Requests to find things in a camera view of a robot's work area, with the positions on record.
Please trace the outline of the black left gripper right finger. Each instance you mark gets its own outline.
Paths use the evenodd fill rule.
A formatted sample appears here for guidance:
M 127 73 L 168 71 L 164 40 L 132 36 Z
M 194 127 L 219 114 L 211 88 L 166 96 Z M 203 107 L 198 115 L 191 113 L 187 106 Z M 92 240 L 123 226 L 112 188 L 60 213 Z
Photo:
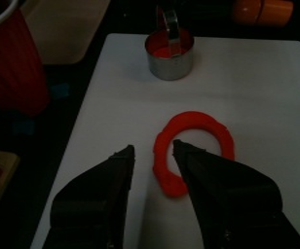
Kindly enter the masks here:
M 274 180 L 250 166 L 179 140 L 174 158 L 204 249 L 300 249 Z

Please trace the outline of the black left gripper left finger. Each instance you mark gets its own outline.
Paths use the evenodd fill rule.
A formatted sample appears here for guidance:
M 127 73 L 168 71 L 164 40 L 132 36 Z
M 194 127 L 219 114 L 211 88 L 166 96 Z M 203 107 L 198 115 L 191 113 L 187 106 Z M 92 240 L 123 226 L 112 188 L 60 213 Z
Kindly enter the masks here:
M 56 193 L 41 249 L 123 249 L 134 147 L 127 145 Z

